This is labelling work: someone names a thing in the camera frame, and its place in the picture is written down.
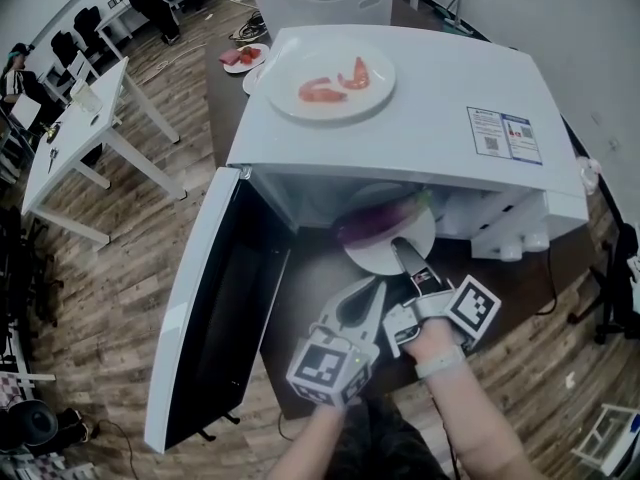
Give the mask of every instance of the wooden floor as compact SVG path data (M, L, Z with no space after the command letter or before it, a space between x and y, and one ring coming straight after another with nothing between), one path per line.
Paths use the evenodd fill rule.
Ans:
M134 79L144 81L160 62L209 37L226 36L247 16L231 4L207 5L181 20L183 35L177 45L168 48L153 34L127 46ZM143 442L148 384L165 304L215 170L210 140L215 125L211 130L207 117L202 49L186 54L142 87L182 140L172 145L133 105L120 112L120 132L183 183L189 195L179 202L167 199L112 151L106 151L97 166L111 180L110 190L75 173L60 184L49 204L110 233L113 242L95 252L86 240L53 226L48 232L55 274L65 286L53 302L58 327L40 325L33 368L58 377L44 393L56 408L72 406L89 421L108 418L126 431L142 479L258 478L287 447L278 435L279 408L260 359L245 404L236 413L242 418L240 425L223 421L209 428L218 441L209 444L194 437L165 456L151 453ZM601 195L591 197L589 205L590 229L602 259L599 243L615 236L615 225ZM567 313L589 304L596 291L595 281L585 272L560 295L553 315L534 317L471 359L535 465L551 478L588 476L589 470L569 450L585 434L600 403L640 406L638 344L615 338L598 346L592 342L593 319L575 328L565 324ZM571 389L565 385L570 373L575 380ZM442 427L425 388L416 384L393 398L450 469ZM293 436L302 423L285 421L283 430ZM69 450L67 456L93 462L101 478L132 478L127 443L116 430L105 428L98 439Z

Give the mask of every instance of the human hand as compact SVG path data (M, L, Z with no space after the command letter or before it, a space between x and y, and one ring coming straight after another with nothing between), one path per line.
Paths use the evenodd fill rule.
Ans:
M456 346L451 323L446 318L429 318L418 337L402 346L417 363L429 361Z

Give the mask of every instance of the white plate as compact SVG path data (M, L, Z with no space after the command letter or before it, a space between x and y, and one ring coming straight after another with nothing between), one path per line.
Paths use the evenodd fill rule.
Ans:
M406 227L400 226L395 234L387 236L369 247L356 249L345 246L344 250L364 270L381 276L395 276L404 272L391 247L391 241L397 237L406 238L420 253L420 256L426 258L436 239L436 221L431 209L425 208L412 223Z
M257 59L253 59L251 64L243 64L240 61L236 62L233 66L223 64L222 67L227 73L231 73L232 75L234 75L237 73L244 73L245 71L249 71L262 64L269 54L269 47L266 44L256 43L247 46L251 46L251 48L260 50L260 56Z
M362 57L366 64L371 83L366 89L345 89L338 83L338 73L352 79L357 57ZM294 38L283 45L268 71L264 80L268 80L267 95L271 103L289 116L313 121L374 113L388 101L396 83L396 70L380 50L342 36L330 41L326 37L317 40ZM298 96L300 86L323 77L329 77L331 83L322 87L347 93L347 100L336 103L302 101Z
M258 85L258 82L260 81L260 75L262 75L263 69L264 66L258 66L257 68L249 71L247 76L244 77L244 80L242 81L242 88L249 96L251 96L251 93L255 91L256 85Z

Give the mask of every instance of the cooked shrimp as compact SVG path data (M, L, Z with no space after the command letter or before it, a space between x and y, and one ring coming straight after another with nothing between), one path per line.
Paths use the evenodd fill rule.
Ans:
M342 73L338 73L338 83L345 89L352 90L366 89L369 87L369 72L362 57L356 57L356 65L353 68L353 80L345 80Z
M334 91L327 87L320 89L315 88L316 85L328 84L330 82L331 80L327 77L309 80L302 84L302 87L298 90L298 97L302 101L309 103L335 103L346 100L347 95L343 92Z

